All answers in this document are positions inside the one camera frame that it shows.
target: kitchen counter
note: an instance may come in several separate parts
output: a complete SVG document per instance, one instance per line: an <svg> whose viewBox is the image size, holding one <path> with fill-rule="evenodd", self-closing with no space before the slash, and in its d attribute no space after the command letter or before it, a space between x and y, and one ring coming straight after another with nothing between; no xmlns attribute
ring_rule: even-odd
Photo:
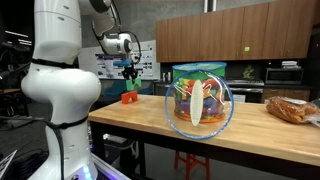
<svg viewBox="0 0 320 180"><path fill-rule="evenodd" d="M89 114L91 122L132 129L137 132L187 139L178 134L167 122L164 113L164 97L139 95L130 104L117 102ZM169 114L172 120L174 103L169 98ZM202 123L193 128L191 122L177 119L176 126L189 134L211 133L212 123ZM218 136L200 144L280 158L289 161L320 166L320 129L311 124L296 125L269 114L264 104L235 103L231 122Z"/></svg>

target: black table frame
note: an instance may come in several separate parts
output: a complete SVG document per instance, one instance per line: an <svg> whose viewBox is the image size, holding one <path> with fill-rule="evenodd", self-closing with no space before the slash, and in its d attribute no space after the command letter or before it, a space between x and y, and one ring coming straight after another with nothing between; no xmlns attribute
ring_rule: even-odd
<svg viewBox="0 0 320 180"><path fill-rule="evenodd" d="M144 143L148 143L295 179L320 179L320 167L318 166L93 121L90 122L90 125L93 153L101 159L105 159L102 137L105 133L138 141L140 175L142 176L146 175Z"/></svg>

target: red block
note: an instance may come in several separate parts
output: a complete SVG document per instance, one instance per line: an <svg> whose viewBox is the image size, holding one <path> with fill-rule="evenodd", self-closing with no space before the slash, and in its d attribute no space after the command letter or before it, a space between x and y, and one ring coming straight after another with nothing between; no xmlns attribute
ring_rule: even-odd
<svg viewBox="0 0 320 180"><path fill-rule="evenodd" d="M132 99L132 101L138 101L137 91L130 91L130 92L121 94L122 104L128 104L130 99Z"/></svg>

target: wooden cabinet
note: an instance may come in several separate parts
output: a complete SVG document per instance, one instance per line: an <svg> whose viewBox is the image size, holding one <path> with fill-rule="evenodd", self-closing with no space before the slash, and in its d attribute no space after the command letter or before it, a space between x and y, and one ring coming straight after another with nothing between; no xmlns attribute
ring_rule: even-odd
<svg viewBox="0 0 320 180"><path fill-rule="evenodd" d="M268 103L268 98L282 96L293 99L309 101L310 90L301 89L264 89L261 97L261 103Z"/></svg>
<svg viewBox="0 0 320 180"><path fill-rule="evenodd" d="M284 93L284 96L288 98L309 101L310 90L287 89Z"/></svg>
<svg viewBox="0 0 320 180"><path fill-rule="evenodd" d="M292 0L269 3L262 54L264 59L280 59L284 57L291 4Z"/></svg>
<svg viewBox="0 0 320 180"><path fill-rule="evenodd" d="M200 15L181 18L181 61L200 61Z"/></svg>
<svg viewBox="0 0 320 180"><path fill-rule="evenodd" d="M200 17L200 58L220 59L222 12L208 12Z"/></svg>
<svg viewBox="0 0 320 180"><path fill-rule="evenodd" d="M307 56L316 0L269 3L263 59Z"/></svg>
<svg viewBox="0 0 320 180"><path fill-rule="evenodd" d="M313 25L320 25L320 0L317 0L316 11L313 18Z"/></svg>
<svg viewBox="0 0 320 180"><path fill-rule="evenodd" d="M244 9L240 59L261 59L269 3Z"/></svg>
<svg viewBox="0 0 320 180"><path fill-rule="evenodd" d="M181 61L181 18L156 22L157 62Z"/></svg>
<svg viewBox="0 0 320 180"><path fill-rule="evenodd" d="M278 0L158 21L157 62L305 58L316 3Z"/></svg>
<svg viewBox="0 0 320 180"><path fill-rule="evenodd" d="M157 62L166 62L168 61L167 57L167 30L168 30L168 21L161 20L156 22L156 48L157 48Z"/></svg>
<svg viewBox="0 0 320 180"><path fill-rule="evenodd" d="M181 18L168 19L167 29L167 55L168 62L181 60Z"/></svg>
<svg viewBox="0 0 320 180"><path fill-rule="evenodd" d="M307 57L316 0L293 0L285 46L285 58Z"/></svg>
<svg viewBox="0 0 320 180"><path fill-rule="evenodd" d="M223 11L220 44L221 60L237 60L240 57L244 7Z"/></svg>
<svg viewBox="0 0 320 180"><path fill-rule="evenodd" d="M261 59L268 3L223 11L221 59Z"/></svg>

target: oven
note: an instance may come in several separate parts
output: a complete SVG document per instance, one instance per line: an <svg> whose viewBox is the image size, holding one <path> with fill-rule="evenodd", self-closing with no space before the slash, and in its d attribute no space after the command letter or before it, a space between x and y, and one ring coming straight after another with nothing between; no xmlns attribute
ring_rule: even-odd
<svg viewBox="0 0 320 180"><path fill-rule="evenodd" d="M264 83L262 80L227 80L235 102L261 103Z"/></svg>

